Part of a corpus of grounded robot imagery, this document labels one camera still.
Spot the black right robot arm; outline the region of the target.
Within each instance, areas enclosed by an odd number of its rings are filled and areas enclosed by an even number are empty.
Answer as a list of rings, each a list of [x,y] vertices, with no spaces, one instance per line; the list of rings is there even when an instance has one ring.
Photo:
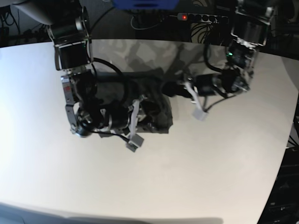
[[[11,0],[9,4],[47,27],[54,46],[56,70],[65,72],[61,81],[72,133],[80,137],[96,133],[124,139],[131,122],[126,106],[128,80],[108,61],[93,58],[87,9],[78,0]],[[94,62],[116,73],[123,86],[121,99],[104,105],[97,97],[98,74]]]

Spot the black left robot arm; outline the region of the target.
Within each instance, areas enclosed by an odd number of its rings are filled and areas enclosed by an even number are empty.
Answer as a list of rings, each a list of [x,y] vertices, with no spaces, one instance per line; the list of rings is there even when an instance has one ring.
[[[299,32],[299,26],[292,23],[278,24],[274,30],[271,29],[275,10],[284,7],[293,8],[289,0],[237,0],[232,20],[233,39],[226,48],[227,62],[224,68],[215,67],[209,62],[208,50],[212,36],[208,35],[204,42],[203,57],[206,67],[214,73],[195,77],[184,73],[180,79],[165,83],[163,94],[192,99],[214,95],[232,98],[249,91],[259,50],[266,46],[268,40],[274,40],[272,33],[282,35]]]

